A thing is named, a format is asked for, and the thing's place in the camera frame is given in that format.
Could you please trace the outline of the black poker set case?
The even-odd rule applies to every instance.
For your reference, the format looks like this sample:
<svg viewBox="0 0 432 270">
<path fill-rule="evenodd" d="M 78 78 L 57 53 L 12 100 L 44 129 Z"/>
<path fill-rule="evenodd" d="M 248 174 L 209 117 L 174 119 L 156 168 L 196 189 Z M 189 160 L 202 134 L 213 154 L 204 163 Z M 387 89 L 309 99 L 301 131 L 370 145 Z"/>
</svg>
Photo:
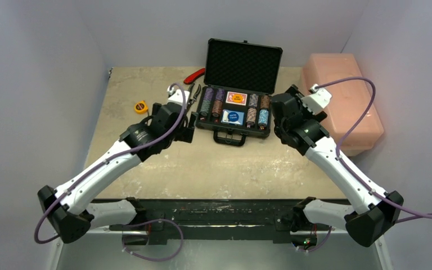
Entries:
<svg viewBox="0 0 432 270">
<path fill-rule="evenodd" d="M 283 49 L 281 47 L 251 44 L 247 41 L 209 39 L 204 87 L 196 110 L 199 115 L 196 126 L 212 131 L 214 142 L 223 145 L 240 147 L 244 145 L 247 137 L 267 138 L 270 135 L 272 125 L 271 106 L 268 110 L 268 125 L 265 130 L 260 130 L 258 127 L 260 97 L 264 95 L 272 97 L 274 94 L 282 54 Z M 207 88 L 212 88 L 214 95 L 209 114 L 203 118 L 200 116 L 200 107 Z M 212 117 L 212 107 L 216 92 L 220 88 L 225 90 L 222 112 L 220 117 L 214 118 Z M 247 94 L 246 105 L 226 103 L 228 91 Z M 251 94 L 258 96 L 257 114 L 255 125 L 252 128 L 247 128 L 246 117 Z M 224 109 L 244 112 L 243 125 L 221 123 Z"/>
</svg>

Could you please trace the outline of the blue small blind button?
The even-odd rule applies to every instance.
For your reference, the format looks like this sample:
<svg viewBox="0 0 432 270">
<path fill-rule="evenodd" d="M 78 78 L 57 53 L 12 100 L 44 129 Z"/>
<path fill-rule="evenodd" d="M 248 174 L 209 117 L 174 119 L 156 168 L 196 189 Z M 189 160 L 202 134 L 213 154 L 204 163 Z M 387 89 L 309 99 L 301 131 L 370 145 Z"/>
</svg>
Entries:
<svg viewBox="0 0 432 270">
<path fill-rule="evenodd" d="M 227 120 L 229 121 L 229 122 L 238 122 L 239 121 L 239 114 L 237 113 L 237 112 L 233 112 L 233 111 L 231 111 L 231 112 L 229 112 L 228 113 L 228 115 L 227 115 Z"/>
</svg>

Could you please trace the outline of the tan chip stack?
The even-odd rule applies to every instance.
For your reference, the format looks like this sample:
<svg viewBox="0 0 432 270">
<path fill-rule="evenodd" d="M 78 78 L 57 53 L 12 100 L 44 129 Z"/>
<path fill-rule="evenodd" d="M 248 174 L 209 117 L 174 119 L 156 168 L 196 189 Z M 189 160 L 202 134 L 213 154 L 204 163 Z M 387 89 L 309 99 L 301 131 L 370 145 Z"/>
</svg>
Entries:
<svg viewBox="0 0 432 270">
<path fill-rule="evenodd" d="M 256 94 L 251 94 L 249 96 L 247 117 L 246 117 L 246 126 L 248 124 L 255 125 L 256 116 L 257 116 L 257 104 L 258 104 L 258 96 Z"/>
</svg>

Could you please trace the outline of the red handled knife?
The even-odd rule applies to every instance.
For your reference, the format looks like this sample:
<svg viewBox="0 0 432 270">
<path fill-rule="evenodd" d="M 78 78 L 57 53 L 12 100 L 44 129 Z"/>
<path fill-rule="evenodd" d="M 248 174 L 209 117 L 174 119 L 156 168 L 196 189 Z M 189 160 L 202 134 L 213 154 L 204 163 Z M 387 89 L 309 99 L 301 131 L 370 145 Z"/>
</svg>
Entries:
<svg viewBox="0 0 432 270">
<path fill-rule="evenodd" d="M 184 80 L 183 83 L 186 85 L 191 85 L 192 83 L 194 83 L 197 79 L 199 79 L 200 77 L 202 77 L 203 75 L 205 75 L 205 71 L 206 68 L 201 68 L 195 72 L 193 72 L 192 74 L 190 74 L 189 76 L 187 76 Z"/>
</svg>

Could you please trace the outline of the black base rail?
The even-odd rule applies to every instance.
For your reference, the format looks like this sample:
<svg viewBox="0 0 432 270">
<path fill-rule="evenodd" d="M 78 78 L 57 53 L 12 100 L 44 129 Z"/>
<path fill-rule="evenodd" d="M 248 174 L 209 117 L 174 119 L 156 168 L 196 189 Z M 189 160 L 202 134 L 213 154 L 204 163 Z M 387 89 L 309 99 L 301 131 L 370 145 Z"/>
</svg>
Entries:
<svg viewBox="0 0 432 270">
<path fill-rule="evenodd" d="M 268 240 L 295 242 L 314 229 L 344 230 L 356 216 L 347 200 L 306 199 L 95 199 L 92 206 L 117 206 L 135 212 L 129 218 L 102 222 L 111 231 L 147 232 L 151 245 L 164 245 L 181 236 L 186 240 Z"/>
</svg>

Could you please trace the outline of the black pliers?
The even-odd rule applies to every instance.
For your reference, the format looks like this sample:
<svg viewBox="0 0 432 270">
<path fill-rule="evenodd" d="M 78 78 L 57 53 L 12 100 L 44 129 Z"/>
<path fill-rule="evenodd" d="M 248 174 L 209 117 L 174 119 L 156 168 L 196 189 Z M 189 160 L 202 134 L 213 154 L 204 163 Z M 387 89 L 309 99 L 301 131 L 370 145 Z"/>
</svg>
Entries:
<svg viewBox="0 0 432 270">
<path fill-rule="evenodd" d="M 202 89 L 201 85 L 198 84 L 196 88 L 195 88 L 195 85 L 196 85 L 195 83 L 192 83 L 188 88 L 188 91 L 190 93 L 190 97 L 189 97 L 189 100 L 187 102 L 187 111 L 188 112 L 190 111 L 191 106 L 197 101 L 198 96 L 201 93 L 201 89 Z"/>
</svg>

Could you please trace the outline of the aluminium frame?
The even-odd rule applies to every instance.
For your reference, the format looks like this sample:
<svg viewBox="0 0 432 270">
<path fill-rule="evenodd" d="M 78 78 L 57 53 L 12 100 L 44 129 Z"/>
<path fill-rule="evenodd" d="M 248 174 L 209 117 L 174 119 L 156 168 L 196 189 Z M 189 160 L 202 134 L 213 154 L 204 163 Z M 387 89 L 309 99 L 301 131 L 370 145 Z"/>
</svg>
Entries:
<svg viewBox="0 0 432 270">
<path fill-rule="evenodd" d="M 325 244 L 304 254 L 272 241 L 185 240 L 171 260 L 150 262 L 122 251 L 121 233 L 90 231 L 72 244 L 58 241 L 47 269 L 393 269 L 384 238 L 358 246 L 334 229 Z"/>
</svg>

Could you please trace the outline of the orange big blind button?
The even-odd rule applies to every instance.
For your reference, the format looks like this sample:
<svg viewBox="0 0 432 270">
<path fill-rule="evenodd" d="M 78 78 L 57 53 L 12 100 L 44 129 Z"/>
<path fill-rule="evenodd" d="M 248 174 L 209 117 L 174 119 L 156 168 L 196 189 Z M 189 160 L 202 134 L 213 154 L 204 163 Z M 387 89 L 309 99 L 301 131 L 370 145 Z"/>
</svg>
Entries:
<svg viewBox="0 0 432 270">
<path fill-rule="evenodd" d="M 231 101 L 235 103 L 241 103 L 244 100 L 244 97 L 240 94 L 234 94 L 231 96 Z"/>
</svg>

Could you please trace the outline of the brown poker chip stack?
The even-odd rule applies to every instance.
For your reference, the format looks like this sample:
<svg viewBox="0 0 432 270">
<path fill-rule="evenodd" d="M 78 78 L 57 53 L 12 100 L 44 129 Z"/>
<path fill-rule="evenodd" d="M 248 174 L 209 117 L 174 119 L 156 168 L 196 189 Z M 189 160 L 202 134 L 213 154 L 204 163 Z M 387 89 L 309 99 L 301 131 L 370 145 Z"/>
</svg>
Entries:
<svg viewBox="0 0 432 270">
<path fill-rule="evenodd" d="M 260 97 L 260 106 L 261 110 L 269 110 L 271 102 L 271 97 L 269 95 L 264 95 Z"/>
</svg>

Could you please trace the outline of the red card deck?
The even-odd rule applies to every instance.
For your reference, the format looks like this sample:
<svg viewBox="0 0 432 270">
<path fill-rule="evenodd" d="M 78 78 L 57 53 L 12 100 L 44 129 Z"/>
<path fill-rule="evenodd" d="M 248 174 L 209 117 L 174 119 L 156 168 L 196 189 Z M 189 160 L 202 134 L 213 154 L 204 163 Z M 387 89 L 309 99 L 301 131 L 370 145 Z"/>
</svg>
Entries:
<svg viewBox="0 0 432 270">
<path fill-rule="evenodd" d="M 242 95 L 244 97 L 244 100 L 241 103 L 235 103 L 231 101 L 231 96 L 232 95 Z M 247 103 L 247 99 L 248 99 L 248 95 L 245 93 L 239 93 L 239 92 L 231 92 L 228 91 L 227 92 L 227 96 L 226 96 L 226 103 L 228 104 L 234 104 L 234 105 L 241 105 L 241 106 L 245 106 Z"/>
</svg>

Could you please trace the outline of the yellow tape measure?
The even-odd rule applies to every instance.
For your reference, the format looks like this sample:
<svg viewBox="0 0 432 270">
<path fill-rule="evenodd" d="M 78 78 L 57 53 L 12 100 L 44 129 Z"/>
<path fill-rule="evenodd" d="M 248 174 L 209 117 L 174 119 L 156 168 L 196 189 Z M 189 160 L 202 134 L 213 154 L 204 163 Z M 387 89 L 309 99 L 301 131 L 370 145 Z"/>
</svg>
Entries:
<svg viewBox="0 0 432 270">
<path fill-rule="evenodd" d="M 148 115 L 149 114 L 149 107 L 144 100 L 137 102 L 134 105 L 134 110 L 137 114 L 140 114 L 140 115 L 142 115 L 142 114 Z"/>
</svg>

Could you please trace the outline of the orange purple chip stack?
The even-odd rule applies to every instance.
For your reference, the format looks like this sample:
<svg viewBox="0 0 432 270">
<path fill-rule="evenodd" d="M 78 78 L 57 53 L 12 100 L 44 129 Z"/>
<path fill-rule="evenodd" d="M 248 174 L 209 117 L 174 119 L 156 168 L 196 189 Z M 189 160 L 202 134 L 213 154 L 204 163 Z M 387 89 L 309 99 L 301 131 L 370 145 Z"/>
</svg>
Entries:
<svg viewBox="0 0 432 270">
<path fill-rule="evenodd" d="M 218 118 L 221 115 L 224 95 L 225 95 L 224 89 L 220 88 L 217 90 L 216 95 L 215 95 L 215 99 L 213 102 L 213 107 L 211 109 L 211 115 L 214 118 Z"/>
</svg>

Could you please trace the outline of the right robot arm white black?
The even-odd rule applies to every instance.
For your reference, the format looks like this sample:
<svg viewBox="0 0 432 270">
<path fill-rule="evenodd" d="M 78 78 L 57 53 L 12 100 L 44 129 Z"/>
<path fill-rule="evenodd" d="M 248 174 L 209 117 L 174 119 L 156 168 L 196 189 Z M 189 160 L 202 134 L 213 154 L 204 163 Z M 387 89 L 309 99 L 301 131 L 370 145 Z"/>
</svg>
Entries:
<svg viewBox="0 0 432 270">
<path fill-rule="evenodd" d="M 321 125 L 331 94 L 324 88 L 304 96 L 292 85 L 271 98 L 274 133 L 281 143 L 316 164 L 346 196 L 347 205 L 308 197 L 293 208 L 290 230 L 315 224 L 347 231 L 359 245 L 371 246 L 397 221 L 404 199 L 388 193 L 363 174 L 341 151 Z"/>
</svg>

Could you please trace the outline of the light blue chip stack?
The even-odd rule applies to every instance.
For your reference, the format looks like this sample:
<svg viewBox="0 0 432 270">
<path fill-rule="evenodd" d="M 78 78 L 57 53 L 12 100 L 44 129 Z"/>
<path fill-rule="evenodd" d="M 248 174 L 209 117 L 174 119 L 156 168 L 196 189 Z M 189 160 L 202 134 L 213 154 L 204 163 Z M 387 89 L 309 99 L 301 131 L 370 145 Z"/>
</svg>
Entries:
<svg viewBox="0 0 432 270">
<path fill-rule="evenodd" d="M 260 110 L 259 111 L 259 118 L 258 118 L 258 127 L 260 127 L 260 126 L 267 127 L 268 118 L 269 118 L 269 111 L 268 110 Z"/>
</svg>

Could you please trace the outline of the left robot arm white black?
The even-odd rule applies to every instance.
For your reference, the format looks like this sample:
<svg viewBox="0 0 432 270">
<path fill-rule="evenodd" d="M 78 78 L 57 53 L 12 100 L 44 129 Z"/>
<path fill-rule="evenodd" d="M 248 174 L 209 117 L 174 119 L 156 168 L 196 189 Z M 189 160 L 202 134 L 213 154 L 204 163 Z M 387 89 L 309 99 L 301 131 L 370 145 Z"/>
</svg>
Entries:
<svg viewBox="0 0 432 270">
<path fill-rule="evenodd" d="M 131 200 L 100 208 L 92 201 L 117 178 L 161 153 L 172 142 L 191 143 L 196 118 L 195 112 L 186 116 L 186 105 L 155 103 L 150 116 L 130 125 L 100 158 L 76 177 L 56 188 L 43 186 L 37 193 L 44 214 L 34 231 L 35 242 L 48 243 L 39 239 L 44 221 L 49 221 L 56 236 L 66 244 L 95 227 L 125 224 L 131 230 L 142 228 L 145 215 Z"/>
</svg>

